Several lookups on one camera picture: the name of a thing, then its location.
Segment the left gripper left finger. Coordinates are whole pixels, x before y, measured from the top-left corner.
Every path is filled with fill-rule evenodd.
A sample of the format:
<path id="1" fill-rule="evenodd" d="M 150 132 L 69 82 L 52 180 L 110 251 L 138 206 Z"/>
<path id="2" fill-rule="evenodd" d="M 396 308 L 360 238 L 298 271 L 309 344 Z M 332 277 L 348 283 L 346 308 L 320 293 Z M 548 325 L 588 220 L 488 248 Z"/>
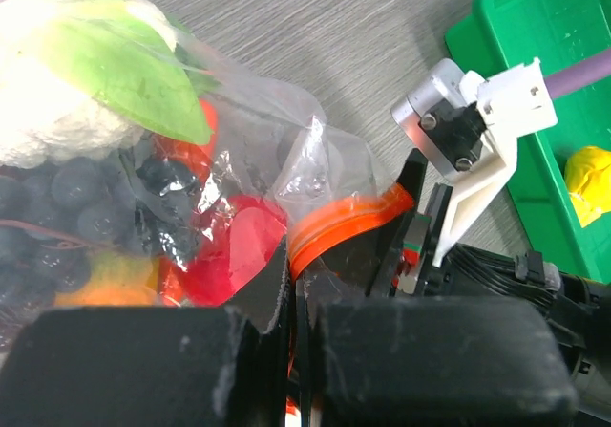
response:
<path id="1" fill-rule="evenodd" d="M 286 247 L 226 304 L 40 315 L 1 368 L 5 426 L 281 426 Z"/>

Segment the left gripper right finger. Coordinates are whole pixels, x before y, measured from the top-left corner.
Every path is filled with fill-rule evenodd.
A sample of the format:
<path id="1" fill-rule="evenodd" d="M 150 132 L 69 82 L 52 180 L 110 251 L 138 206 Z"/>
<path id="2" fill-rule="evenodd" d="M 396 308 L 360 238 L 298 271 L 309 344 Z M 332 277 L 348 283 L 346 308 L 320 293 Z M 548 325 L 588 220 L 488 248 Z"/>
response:
<path id="1" fill-rule="evenodd" d="M 367 297 L 323 271 L 295 293 L 304 426 L 566 426 L 578 411 L 526 301 Z"/>

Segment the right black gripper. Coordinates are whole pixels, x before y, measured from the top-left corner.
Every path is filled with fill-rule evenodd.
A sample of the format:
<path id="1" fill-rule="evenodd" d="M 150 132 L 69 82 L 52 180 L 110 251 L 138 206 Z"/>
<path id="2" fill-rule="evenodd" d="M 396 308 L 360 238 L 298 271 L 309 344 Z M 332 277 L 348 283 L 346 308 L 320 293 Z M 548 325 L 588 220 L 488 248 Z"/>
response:
<path id="1" fill-rule="evenodd" d="M 563 272 L 528 250 L 515 257 L 457 243 L 440 266 L 433 256 L 452 193 L 438 184 L 416 213 L 428 161 L 416 148 L 396 183 L 414 203 L 390 222 L 340 243 L 324 264 L 364 296 L 500 295 L 528 301 L 554 333 L 580 397 L 582 417 L 610 415 L 610 287 Z"/>

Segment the red fake tomato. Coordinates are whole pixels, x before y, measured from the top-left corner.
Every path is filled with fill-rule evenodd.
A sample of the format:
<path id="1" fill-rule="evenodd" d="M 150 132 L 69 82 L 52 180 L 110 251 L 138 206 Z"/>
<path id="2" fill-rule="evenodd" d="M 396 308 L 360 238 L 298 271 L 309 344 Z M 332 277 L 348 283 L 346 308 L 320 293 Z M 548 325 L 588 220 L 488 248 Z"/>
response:
<path id="1" fill-rule="evenodd" d="M 199 223 L 200 251 L 179 279 L 193 304 L 215 307 L 268 264 L 286 233 L 287 217 L 274 202 L 241 194 L 221 200 Z"/>

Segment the clear zip top bag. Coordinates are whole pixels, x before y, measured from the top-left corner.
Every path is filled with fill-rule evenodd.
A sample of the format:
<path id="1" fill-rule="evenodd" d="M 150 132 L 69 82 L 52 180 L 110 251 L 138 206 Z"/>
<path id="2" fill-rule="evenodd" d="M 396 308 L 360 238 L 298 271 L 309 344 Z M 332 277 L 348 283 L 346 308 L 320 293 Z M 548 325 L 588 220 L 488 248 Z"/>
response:
<path id="1" fill-rule="evenodd" d="M 318 101 L 148 0 L 1 0 L 1 349 L 42 313 L 217 306 L 410 210 Z"/>

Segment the yellow fake pepper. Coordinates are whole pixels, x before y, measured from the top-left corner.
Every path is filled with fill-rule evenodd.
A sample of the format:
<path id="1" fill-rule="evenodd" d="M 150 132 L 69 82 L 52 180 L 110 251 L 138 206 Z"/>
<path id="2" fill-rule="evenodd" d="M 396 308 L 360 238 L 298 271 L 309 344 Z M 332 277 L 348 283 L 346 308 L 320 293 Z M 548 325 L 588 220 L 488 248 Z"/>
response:
<path id="1" fill-rule="evenodd" d="M 581 148 L 566 162 L 564 182 L 580 226 L 587 227 L 610 211 L 610 152 Z"/>

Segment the dark fake grapes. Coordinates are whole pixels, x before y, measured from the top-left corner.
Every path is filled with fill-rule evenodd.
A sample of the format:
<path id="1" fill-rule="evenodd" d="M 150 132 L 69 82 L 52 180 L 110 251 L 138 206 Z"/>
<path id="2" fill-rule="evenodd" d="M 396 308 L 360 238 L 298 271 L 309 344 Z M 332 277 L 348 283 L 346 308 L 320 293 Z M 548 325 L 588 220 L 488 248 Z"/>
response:
<path id="1" fill-rule="evenodd" d="M 158 302 L 182 300 L 178 272 L 196 255 L 207 157 L 188 146 L 118 149 L 1 173 L 1 304 L 54 306 L 91 278 L 90 255 L 158 259 Z"/>

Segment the orange fake fruit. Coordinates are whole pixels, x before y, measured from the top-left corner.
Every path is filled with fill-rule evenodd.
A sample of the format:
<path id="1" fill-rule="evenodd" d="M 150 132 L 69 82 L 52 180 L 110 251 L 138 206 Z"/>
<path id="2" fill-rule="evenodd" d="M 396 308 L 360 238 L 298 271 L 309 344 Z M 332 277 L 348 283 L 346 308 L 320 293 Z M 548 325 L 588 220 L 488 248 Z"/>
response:
<path id="1" fill-rule="evenodd" d="M 57 293 L 56 307 L 153 306 L 158 302 L 158 259 L 94 252 L 91 278 L 80 290 Z"/>

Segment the green fake lettuce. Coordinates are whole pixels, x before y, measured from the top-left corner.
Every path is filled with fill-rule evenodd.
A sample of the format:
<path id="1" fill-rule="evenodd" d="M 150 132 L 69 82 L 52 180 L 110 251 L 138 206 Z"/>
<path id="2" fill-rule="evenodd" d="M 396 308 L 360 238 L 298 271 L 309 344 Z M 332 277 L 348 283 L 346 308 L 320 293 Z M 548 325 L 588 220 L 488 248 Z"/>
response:
<path id="1" fill-rule="evenodd" d="M 161 35 L 129 13 L 60 16 L 41 31 L 37 56 L 64 81 L 133 123 L 205 145 L 212 130 L 199 96 Z"/>

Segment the white fake cauliflower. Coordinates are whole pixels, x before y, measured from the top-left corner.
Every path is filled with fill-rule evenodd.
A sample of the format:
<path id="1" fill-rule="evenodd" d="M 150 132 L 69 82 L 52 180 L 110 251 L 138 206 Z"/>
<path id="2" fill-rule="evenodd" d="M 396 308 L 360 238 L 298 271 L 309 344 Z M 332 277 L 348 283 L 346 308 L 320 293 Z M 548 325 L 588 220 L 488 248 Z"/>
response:
<path id="1" fill-rule="evenodd" d="M 175 54 L 177 32 L 148 0 L 1 0 L 3 164 L 33 168 L 46 160 L 97 158 L 149 131 L 64 81 L 37 56 L 50 21 L 120 13 L 151 26 Z"/>

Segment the green plastic bin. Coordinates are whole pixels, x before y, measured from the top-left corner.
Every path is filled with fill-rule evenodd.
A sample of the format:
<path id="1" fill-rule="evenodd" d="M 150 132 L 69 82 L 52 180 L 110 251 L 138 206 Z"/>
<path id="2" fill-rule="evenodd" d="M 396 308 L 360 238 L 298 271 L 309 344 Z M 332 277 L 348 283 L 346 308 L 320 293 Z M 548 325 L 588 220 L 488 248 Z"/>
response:
<path id="1" fill-rule="evenodd" d="M 465 71 L 495 75 L 536 57 L 551 75 L 610 46 L 610 0 L 474 0 L 445 41 Z M 610 81 L 554 103 L 556 126 L 518 141 L 508 189 L 534 250 L 561 270 L 610 281 L 610 217 L 579 224 L 563 180 L 566 160 L 610 147 Z"/>

